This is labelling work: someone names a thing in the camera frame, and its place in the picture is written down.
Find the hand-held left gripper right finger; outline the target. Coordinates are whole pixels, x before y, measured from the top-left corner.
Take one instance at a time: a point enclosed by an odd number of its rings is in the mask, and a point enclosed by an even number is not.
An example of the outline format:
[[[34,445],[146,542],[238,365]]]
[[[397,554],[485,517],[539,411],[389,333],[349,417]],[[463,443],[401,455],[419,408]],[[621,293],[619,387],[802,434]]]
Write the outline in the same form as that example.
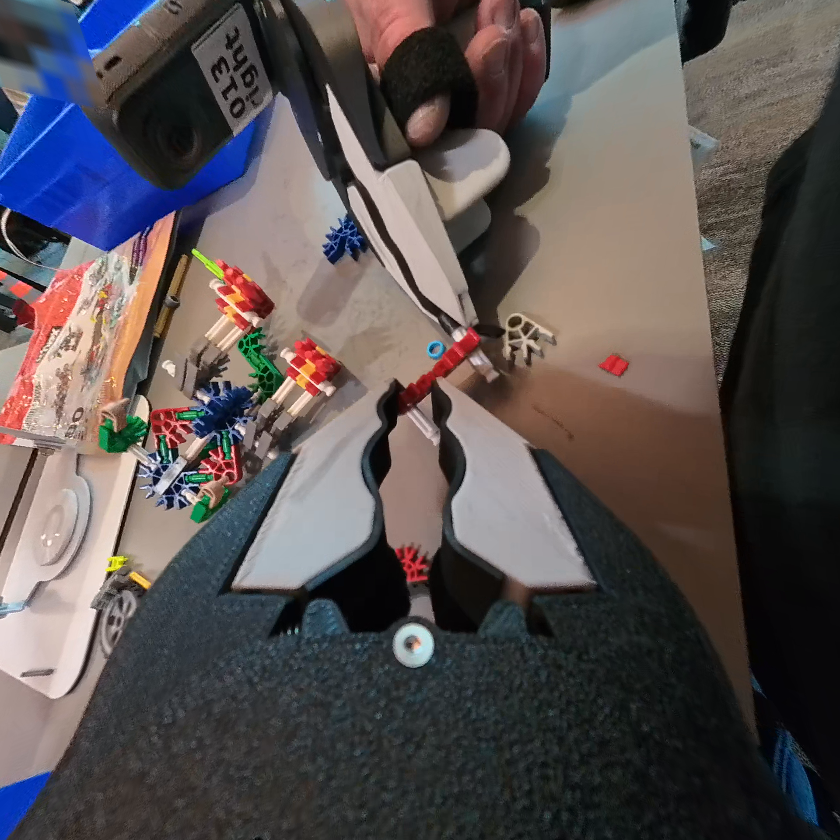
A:
[[[432,407],[447,482],[429,578],[435,621],[476,632],[495,604],[588,593],[596,580],[539,465],[539,452],[459,388],[438,381]]]

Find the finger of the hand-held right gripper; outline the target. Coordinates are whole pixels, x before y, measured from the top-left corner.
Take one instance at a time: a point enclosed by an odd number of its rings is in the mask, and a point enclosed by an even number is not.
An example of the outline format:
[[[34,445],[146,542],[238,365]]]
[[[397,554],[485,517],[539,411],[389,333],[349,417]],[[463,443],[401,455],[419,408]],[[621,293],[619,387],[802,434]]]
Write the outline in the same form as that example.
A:
[[[330,86],[327,86],[325,91],[332,125],[338,136],[344,159],[352,173],[352,179],[346,188],[351,214],[383,267],[419,307],[413,295],[407,289],[404,260],[398,255],[384,224],[385,170],[375,169],[360,140],[355,135],[351,123],[344,114],[333,90]],[[446,333],[452,333],[463,328],[463,325],[458,325],[445,315],[438,320],[430,319],[438,323]]]
[[[418,163],[405,160],[384,171],[384,224],[406,267],[407,289],[434,320],[475,322],[464,272]]]

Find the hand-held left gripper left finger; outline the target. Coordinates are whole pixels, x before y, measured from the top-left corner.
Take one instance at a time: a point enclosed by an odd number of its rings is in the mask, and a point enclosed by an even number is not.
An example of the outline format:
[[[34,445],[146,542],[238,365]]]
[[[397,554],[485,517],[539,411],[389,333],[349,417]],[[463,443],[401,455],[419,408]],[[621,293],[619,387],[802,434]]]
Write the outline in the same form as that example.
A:
[[[234,592],[331,600],[352,631],[408,615],[403,567],[387,542],[381,485],[402,387],[389,380],[311,434],[262,514]]]

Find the red toothed strip connector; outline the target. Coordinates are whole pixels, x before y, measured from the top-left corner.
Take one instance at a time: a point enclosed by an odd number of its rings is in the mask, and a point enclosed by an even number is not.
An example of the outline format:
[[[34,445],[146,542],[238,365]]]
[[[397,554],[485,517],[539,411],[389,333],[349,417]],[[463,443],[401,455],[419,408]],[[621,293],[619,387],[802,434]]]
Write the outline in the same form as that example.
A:
[[[480,348],[481,338],[477,331],[469,328],[465,335],[455,341],[438,360],[430,371],[422,374],[415,382],[404,387],[398,395],[398,412],[405,415],[412,411],[432,391],[433,384],[438,379],[448,377],[471,354]]]

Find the blue plastic bin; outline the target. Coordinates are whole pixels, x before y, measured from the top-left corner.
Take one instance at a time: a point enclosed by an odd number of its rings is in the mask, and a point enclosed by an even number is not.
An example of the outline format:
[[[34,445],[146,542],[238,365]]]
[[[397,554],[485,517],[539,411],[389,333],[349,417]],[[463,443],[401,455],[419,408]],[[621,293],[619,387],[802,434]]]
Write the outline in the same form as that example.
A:
[[[110,250],[243,176],[278,91],[266,2],[90,2],[104,108],[32,96],[2,154],[2,205]]]
[[[1,788],[1,839],[7,839],[21,822],[50,775],[40,773]]]

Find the person's right hand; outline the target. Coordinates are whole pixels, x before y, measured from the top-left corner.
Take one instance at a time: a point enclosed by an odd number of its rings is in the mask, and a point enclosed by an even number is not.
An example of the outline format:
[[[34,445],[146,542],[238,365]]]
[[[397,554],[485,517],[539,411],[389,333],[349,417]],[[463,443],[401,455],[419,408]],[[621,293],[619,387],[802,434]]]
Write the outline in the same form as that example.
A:
[[[447,129],[503,135],[550,63],[550,12],[516,1],[349,1],[365,61],[414,149]]]

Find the blue snowflake connector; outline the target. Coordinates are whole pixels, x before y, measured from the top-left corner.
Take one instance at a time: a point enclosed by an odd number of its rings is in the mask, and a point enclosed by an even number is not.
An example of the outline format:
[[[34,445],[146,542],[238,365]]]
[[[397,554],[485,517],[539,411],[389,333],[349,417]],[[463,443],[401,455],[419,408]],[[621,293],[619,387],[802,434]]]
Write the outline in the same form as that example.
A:
[[[351,215],[345,214],[326,234],[322,245],[324,258],[333,266],[345,256],[357,261],[366,253],[368,243]]]

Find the small white connector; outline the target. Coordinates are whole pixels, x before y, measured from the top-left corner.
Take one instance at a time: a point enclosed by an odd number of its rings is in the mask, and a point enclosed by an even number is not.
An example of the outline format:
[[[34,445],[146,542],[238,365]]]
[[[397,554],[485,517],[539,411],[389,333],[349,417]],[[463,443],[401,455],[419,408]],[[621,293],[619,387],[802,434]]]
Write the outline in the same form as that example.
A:
[[[544,358],[544,344],[552,347],[557,345],[553,332],[524,313],[513,312],[507,316],[502,336],[501,355],[509,366],[514,366],[518,362],[531,366],[533,358]]]

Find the multicoloured construction toy model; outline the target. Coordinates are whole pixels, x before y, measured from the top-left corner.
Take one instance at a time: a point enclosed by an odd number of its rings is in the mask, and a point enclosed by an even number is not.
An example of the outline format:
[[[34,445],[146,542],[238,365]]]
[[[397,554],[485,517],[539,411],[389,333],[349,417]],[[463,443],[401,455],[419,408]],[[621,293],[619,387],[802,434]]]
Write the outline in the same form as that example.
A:
[[[148,420],[124,398],[99,414],[98,446],[131,455],[146,499],[165,510],[189,510],[202,524],[227,504],[250,459],[260,466],[312,405],[336,393],[343,366],[309,337],[268,354],[264,324],[275,304],[243,270],[194,260],[211,274],[219,317],[189,353],[164,363],[191,402],[158,408]]]

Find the long yellow rod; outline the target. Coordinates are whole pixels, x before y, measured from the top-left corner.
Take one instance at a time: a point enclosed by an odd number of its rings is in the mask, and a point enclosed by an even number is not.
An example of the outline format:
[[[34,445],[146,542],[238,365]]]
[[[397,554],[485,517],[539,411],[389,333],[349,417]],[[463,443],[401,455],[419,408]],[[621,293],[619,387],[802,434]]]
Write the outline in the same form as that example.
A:
[[[188,254],[181,255],[172,272],[170,284],[154,325],[153,336],[157,340],[161,340],[165,336],[173,313],[181,304],[181,292],[191,259]]]

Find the grey snowflake connector stack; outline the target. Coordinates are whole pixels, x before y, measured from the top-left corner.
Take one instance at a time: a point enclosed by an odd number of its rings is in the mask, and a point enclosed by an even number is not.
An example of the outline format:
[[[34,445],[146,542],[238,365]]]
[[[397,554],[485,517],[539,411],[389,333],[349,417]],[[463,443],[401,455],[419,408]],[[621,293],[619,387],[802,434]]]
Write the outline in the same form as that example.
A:
[[[92,599],[90,609],[97,612],[106,609],[119,593],[130,587],[130,574],[131,570],[126,565],[111,572],[105,582],[103,582],[98,593]]]

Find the black tyre grey hub wheel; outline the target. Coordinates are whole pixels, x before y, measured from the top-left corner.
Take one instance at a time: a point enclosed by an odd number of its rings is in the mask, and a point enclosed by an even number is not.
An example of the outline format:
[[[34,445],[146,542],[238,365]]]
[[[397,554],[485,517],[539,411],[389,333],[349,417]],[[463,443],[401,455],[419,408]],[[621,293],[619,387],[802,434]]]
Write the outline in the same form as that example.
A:
[[[121,639],[131,618],[138,610],[140,599],[146,593],[138,586],[130,585],[106,607],[97,612],[98,640],[105,658],[109,658]]]

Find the printed instruction booklet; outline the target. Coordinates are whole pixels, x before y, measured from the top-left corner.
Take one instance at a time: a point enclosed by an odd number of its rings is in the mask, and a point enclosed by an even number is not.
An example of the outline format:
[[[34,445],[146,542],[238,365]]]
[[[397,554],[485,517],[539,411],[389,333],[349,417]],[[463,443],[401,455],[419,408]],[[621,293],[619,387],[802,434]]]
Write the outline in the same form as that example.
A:
[[[94,445],[102,407],[133,396],[134,372],[151,337],[154,300],[180,213],[117,248],[58,271],[32,305],[25,344],[2,351],[2,444]]]

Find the person's dark clothing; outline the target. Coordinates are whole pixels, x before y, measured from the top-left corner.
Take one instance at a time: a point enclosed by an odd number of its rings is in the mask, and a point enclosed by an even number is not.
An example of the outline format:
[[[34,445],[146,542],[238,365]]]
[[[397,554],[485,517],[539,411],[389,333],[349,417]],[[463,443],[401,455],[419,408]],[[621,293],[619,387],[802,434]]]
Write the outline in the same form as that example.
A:
[[[839,775],[839,98],[782,153],[721,386],[753,673]]]

